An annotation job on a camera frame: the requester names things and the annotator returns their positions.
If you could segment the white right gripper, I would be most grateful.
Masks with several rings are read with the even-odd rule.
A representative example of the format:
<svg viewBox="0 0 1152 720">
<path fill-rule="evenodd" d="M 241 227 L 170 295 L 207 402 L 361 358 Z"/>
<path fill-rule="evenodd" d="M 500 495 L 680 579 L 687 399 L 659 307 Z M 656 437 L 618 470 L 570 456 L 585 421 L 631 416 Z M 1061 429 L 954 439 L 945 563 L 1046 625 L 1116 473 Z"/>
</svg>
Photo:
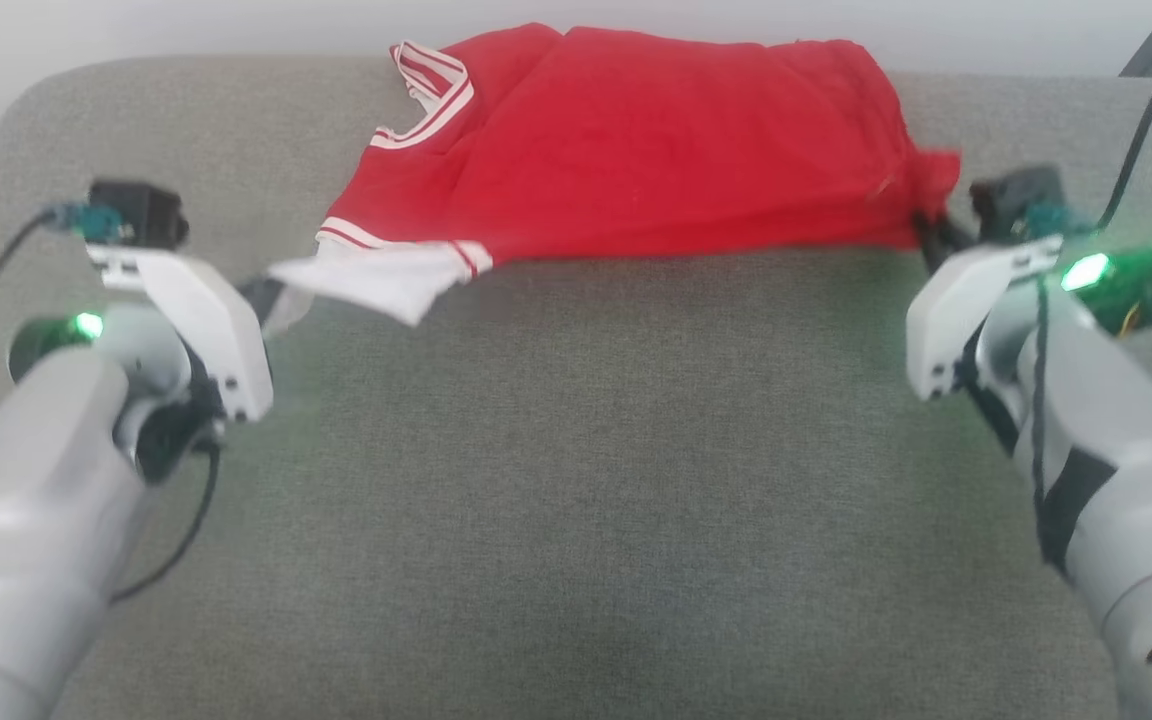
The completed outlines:
<svg viewBox="0 0 1152 720">
<path fill-rule="evenodd" d="M 977 247 L 978 234 L 952 215 L 923 211 L 915 211 L 911 227 L 925 270 L 934 273 L 905 314 L 914 395 L 929 401 L 975 386 L 995 392 L 1005 404 L 1021 404 L 1021 381 L 1037 378 L 1021 370 L 1021 347 L 1037 329 L 1030 286 L 1047 285 L 1064 238 Z"/>
</svg>

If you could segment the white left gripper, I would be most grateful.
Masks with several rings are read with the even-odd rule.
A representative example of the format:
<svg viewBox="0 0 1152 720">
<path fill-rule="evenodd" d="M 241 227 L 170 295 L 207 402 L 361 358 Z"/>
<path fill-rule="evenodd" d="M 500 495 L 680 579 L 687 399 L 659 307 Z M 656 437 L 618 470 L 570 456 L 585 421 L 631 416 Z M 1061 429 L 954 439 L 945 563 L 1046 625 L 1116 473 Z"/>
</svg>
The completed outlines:
<svg viewBox="0 0 1152 720">
<path fill-rule="evenodd" d="M 273 406 L 262 329 L 285 329 L 287 287 L 270 275 L 232 286 L 214 266 L 137 247 L 88 247 L 109 290 L 145 293 L 207 376 L 219 382 L 223 418 L 260 420 Z"/>
</svg>

